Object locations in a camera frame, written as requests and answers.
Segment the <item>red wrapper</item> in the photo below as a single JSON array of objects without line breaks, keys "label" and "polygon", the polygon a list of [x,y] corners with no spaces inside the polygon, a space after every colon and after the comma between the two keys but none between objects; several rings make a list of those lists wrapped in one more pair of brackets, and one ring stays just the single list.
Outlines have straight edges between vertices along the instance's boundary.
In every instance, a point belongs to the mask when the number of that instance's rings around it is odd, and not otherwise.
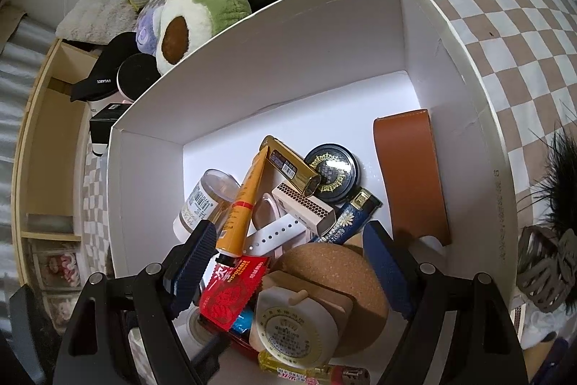
[{"label": "red wrapper", "polygon": [[265,274],[268,258],[241,256],[235,268],[216,265],[212,278],[200,298],[200,313],[229,331]]}]

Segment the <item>metal screw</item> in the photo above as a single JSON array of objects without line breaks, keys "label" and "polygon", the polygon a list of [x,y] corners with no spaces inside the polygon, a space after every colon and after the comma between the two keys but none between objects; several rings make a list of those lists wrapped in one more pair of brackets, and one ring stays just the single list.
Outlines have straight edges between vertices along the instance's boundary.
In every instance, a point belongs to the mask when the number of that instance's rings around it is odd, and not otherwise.
[{"label": "metal screw", "polygon": [[423,263],[419,266],[419,269],[424,274],[435,274],[437,270],[431,263]]},{"label": "metal screw", "polygon": [[144,270],[147,274],[156,274],[160,272],[162,265],[160,263],[151,263]]},{"label": "metal screw", "polygon": [[479,275],[477,276],[477,279],[481,284],[491,284],[492,281],[491,276],[489,276],[485,272],[480,272]]},{"label": "metal screw", "polygon": [[104,276],[102,275],[101,272],[95,272],[94,274],[90,275],[90,277],[88,278],[88,282],[90,284],[98,284],[102,280],[103,277]]}]

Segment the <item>lighter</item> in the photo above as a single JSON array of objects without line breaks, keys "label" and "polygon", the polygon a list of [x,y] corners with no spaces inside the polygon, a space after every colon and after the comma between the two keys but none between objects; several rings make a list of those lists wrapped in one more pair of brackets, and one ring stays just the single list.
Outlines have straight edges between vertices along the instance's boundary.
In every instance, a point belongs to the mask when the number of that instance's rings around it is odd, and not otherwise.
[{"label": "lighter", "polygon": [[327,242],[342,245],[356,234],[380,207],[381,201],[360,188],[356,196],[345,202],[337,214],[335,224],[322,237],[313,237],[311,242]]}]

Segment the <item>wooden shelf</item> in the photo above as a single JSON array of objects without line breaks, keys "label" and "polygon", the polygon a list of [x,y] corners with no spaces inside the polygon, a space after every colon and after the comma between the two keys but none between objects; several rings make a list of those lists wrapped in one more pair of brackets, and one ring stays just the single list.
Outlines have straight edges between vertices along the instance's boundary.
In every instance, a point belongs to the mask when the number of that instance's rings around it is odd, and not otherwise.
[{"label": "wooden shelf", "polygon": [[52,44],[24,109],[12,173],[12,238],[21,284],[30,283],[34,267],[27,239],[80,242],[75,233],[28,231],[28,214],[72,216],[82,200],[88,104],[70,102],[71,84],[88,76],[96,57],[57,39]]},{"label": "wooden shelf", "polygon": [[60,234],[58,232],[28,232],[20,231],[22,238],[34,238],[36,240],[54,240],[57,242],[81,242],[82,237],[76,234]]}]

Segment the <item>blue gripper pad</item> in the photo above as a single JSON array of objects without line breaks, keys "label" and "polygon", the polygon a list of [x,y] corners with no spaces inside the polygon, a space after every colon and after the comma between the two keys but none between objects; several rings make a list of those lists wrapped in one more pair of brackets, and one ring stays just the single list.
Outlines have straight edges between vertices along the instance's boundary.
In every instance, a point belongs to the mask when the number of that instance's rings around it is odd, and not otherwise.
[{"label": "blue gripper pad", "polygon": [[[391,237],[378,221],[372,220],[365,225],[362,234],[364,256],[377,275],[391,308],[408,320],[414,315],[417,306],[411,297],[408,277],[403,273],[393,254],[387,248],[386,241],[390,241],[392,244]],[[416,268],[417,262],[408,250],[405,251],[412,258],[412,262],[407,260],[406,255],[404,261],[408,262],[407,264],[411,269]]]},{"label": "blue gripper pad", "polygon": [[164,287],[173,296],[169,309],[174,318],[190,307],[208,262],[215,254],[216,240],[214,225],[202,220],[188,240],[180,245],[180,252],[168,267]]}]

